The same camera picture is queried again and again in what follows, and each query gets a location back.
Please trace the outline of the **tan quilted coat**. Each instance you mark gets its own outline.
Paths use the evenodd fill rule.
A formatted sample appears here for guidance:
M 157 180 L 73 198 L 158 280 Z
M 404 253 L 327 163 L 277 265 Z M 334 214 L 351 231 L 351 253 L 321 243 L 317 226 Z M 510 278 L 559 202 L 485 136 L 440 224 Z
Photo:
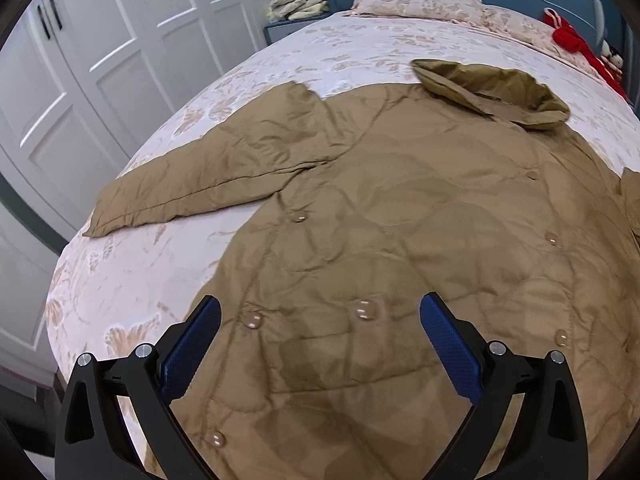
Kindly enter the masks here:
M 639 175 L 519 70 L 415 60 L 414 84 L 288 82 L 101 192 L 88 235 L 258 202 L 204 294 L 212 348 L 175 412 L 226 479 L 416 479 L 463 402 L 420 299 L 561 350 L 589 472 L 639 418 Z

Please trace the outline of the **folded cream clothes pile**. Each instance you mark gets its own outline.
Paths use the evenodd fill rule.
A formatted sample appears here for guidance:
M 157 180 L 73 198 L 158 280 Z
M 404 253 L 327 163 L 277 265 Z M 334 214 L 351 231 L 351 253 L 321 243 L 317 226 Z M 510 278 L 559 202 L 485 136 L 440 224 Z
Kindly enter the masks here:
M 330 10 L 328 0 L 271 0 L 266 13 L 269 23 L 318 18 Z

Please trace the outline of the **floral white bedspread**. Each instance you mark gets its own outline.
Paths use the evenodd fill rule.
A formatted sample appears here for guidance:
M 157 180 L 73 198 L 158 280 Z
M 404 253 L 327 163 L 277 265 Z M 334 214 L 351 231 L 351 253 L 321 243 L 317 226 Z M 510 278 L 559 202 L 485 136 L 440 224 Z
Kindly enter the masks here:
M 608 168 L 639 174 L 638 118 L 593 76 L 515 40 L 460 24 L 337 14 L 259 51 L 214 81 L 160 126 L 115 180 L 201 139 L 281 84 L 303 84 L 322 98 L 372 84 L 414 84 L 415 60 L 529 74 L 568 106 L 568 125 Z M 95 203 L 58 259 L 48 295 L 48 334 L 63 372 L 69 373 L 84 352 L 97 358 L 126 356 L 183 320 L 208 295 L 204 285 L 258 208 L 251 202 L 91 237 Z

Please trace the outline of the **white wardrobe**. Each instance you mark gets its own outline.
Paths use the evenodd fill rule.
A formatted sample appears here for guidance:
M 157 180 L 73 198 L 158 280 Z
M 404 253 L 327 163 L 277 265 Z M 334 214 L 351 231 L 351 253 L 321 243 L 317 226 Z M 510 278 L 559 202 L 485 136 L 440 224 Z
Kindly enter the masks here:
M 1 50 L 1 363 L 51 385 L 58 250 L 163 122 L 264 45 L 269 0 L 27 0 Z

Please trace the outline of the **plush toy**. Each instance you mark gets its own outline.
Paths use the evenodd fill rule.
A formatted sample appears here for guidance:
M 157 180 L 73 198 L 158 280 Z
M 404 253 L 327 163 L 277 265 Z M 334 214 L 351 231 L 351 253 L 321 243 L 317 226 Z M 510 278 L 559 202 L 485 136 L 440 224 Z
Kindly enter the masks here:
M 612 70 L 616 70 L 617 73 L 621 73 L 624 67 L 624 59 L 615 48 L 612 48 L 606 40 L 601 44 L 601 60 L 608 64 Z

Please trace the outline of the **red garment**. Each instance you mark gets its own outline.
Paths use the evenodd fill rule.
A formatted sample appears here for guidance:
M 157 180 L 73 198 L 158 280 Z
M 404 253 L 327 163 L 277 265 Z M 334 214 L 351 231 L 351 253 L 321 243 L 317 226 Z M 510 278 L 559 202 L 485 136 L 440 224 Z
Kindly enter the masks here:
M 596 55 L 579 32 L 552 8 L 544 9 L 542 20 L 553 28 L 552 39 L 556 44 L 567 52 L 581 54 L 616 93 L 628 100 L 622 86 L 622 70 L 611 61 L 610 54 Z

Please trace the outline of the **floral pillow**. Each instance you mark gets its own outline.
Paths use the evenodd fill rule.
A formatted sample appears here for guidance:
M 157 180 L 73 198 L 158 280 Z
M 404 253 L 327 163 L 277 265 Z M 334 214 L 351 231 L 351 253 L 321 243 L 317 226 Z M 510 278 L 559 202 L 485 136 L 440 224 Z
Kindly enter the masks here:
M 480 0 L 354 0 L 350 14 L 481 25 L 484 11 Z
M 599 77 L 597 71 L 580 53 L 570 53 L 552 38 L 553 28 L 544 22 L 500 6 L 484 6 L 483 25 L 499 36 L 526 44 L 541 53 L 576 67 L 590 76 Z

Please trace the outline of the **blue nightstand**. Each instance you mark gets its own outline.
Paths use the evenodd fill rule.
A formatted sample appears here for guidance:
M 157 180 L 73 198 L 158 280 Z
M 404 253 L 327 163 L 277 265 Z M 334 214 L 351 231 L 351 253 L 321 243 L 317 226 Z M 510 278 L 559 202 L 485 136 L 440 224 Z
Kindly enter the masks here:
M 294 34 L 294 32 L 297 32 L 299 29 L 302 29 L 310 24 L 314 24 L 314 22 L 324 20 L 331 15 L 332 13 L 329 12 L 314 16 L 313 18 L 306 18 L 306 20 L 280 21 L 277 23 L 268 24 L 264 27 L 266 45 L 270 46 L 270 44 L 274 44 L 275 42 Z

